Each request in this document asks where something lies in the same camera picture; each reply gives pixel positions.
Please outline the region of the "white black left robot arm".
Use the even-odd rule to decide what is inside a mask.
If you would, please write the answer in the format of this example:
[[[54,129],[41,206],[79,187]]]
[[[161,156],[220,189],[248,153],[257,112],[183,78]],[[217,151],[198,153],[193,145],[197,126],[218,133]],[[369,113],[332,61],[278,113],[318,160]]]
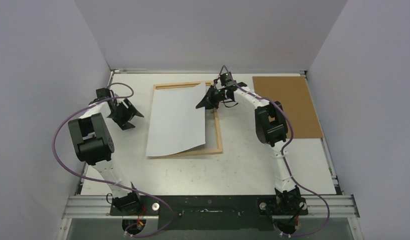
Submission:
[[[96,169],[111,191],[111,205],[124,214],[137,215],[143,210],[140,195],[123,175],[117,160],[112,158],[115,144],[106,124],[111,119],[123,130],[135,126],[134,117],[143,117],[127,99],[119,100],[109,88],[96,90],[96,99],[79,118],[68,122],[68,129],[77,158]]]

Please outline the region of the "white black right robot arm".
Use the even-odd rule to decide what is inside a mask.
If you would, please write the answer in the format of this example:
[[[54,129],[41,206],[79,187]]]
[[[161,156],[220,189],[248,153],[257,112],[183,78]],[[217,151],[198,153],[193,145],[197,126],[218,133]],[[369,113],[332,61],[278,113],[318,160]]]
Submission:
[[[275,200],[265,207],[272,215],[308,214],[308,206],[301,196],[300,188],[292,179],[292,171],[287,164],[286,148],[289,125],[283,114],[282,105],[259,96],[244,82],[237,82],[230,72],[222,73],[214,79],[196,108],[218,109],[220,103],[234,102],[253,111],[257,139],[266,145],[266,156],[270,158],[274,172]]]

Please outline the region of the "brown frame backing board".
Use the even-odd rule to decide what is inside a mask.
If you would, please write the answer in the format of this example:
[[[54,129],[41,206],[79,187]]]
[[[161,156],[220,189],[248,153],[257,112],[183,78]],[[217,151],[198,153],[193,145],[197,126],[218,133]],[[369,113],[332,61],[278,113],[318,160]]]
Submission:
[[[321,139],[321,125],[303,76],[254,76],[254,91],[278,101],[290,120],[295,139]]]

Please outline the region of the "light wooden picture frame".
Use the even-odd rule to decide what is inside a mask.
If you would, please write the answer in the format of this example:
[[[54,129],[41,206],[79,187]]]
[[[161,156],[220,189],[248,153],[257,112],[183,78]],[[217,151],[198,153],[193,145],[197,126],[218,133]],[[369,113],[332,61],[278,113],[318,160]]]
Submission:
[[[152,102],[153,103],[153,94],[154,90],[161,89],[173,89],[173,88],[187,88],[194,87],[197,84],[205,83],[206,90],[213,83],[212,81],[193,81],[193,82],[180,82],[180,83],[162,83],[155,84],[153,86],[152,92]],[[200,155],[214,155],[221,154],[223,152],[223,144],[220,130],[220,122],[217,110],[206,111],[205,110],[205,144],[185,150],[179,153],[175,153],[167,156],[156,156],[148,157],[150,159],[164,159],[164,158],[180,158],[186,156],[200,156]]]

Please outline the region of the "colour printed photo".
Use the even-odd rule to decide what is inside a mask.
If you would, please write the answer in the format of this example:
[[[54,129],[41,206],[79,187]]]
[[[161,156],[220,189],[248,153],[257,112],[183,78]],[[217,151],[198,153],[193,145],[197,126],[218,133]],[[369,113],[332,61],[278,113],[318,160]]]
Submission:
[[[206,143],[205,109],[196,108],[205,93],[205,83],[154,90],[147,157],[169,156]]]

